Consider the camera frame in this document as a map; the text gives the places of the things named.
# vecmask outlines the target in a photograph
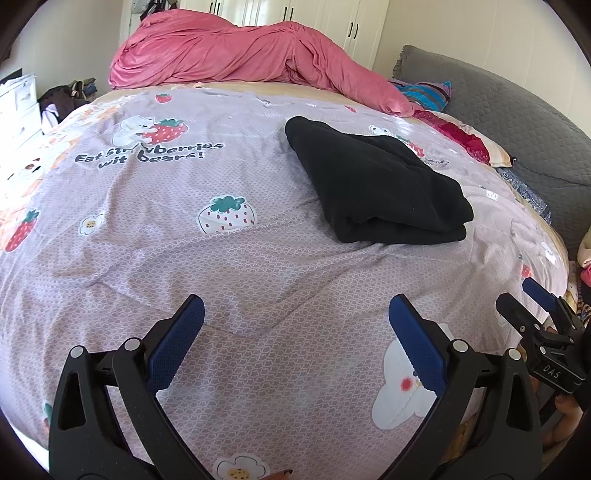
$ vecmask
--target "cabinet door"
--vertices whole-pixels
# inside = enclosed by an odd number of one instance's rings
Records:
[[[252,10],[258,0],[217,0],[215,13],[239,27],[251,24]]]
[[[255,25],[273,25],[289,20],[289,17],[290,0],[259,0]]]
[[[216,0],[181,0],[180,8],[185,10],[195,10],[196,12],[214,13]]]
[[[345,50],[353,37],[359,0],[326,0],[320,31]]]
[[[347,53],[367,69],[374,66],[389,0],[361,0]]]
[[[291,0],[285,19],[319,30],[325,3],[325,0]]]

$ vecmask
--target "silver pin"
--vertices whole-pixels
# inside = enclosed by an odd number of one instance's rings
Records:
[[[80,345],[75,346],[72,350],[70,350],[70,356],[72,358],[78,358],[83,353],[84,353],[84,349]]]
[[[520,360],[521,359],[521,354],[519,353],[519,350],[517,350],[515,348],[509,348],[509,356],[513,360]]]
[[[453,348],[458,352],[467,352],[468,344],[464,340],[454,340]]]
[[[132,352],[139,347],[139,340],[137,338],[130,338],[125,342],[124,347],[126,350]]]

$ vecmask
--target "bed sheet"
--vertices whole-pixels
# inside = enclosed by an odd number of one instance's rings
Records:
[[[475,213],[467,238],[338,242],[283,132],[296,115],[404,141],[462,186]],[[501,352],[519,335],[495,311],[499,294],[544,320],[522,279],[566,290],[560,240],[493,169],[416,119],[337,94],[116,92],[71,116],[39,155],[38,178],[5,199],[0,404],[44,446],[69,349],[117,348],[197,293],[206,324],[158,399],[204,465],[223,480],[239,463],[251,478],[293,468],[296,479],[375,480],[434,400],[390,328],[393,295],[449,336]],[[116,393],[113,403],[145,457]]]

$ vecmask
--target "wardrobe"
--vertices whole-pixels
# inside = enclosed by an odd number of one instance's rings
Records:
[[[374,65],[389,0],[180,0],[239,27],[292,20],[321,31],[366,68]]]

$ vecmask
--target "striped pillow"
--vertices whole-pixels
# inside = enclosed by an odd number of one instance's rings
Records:
[[[443,83],[406,83],[402,80],[392,79],[390,83],[411,102],[418,103],[425,110],[443,112],[452,96],[452,83],[450,81]]]

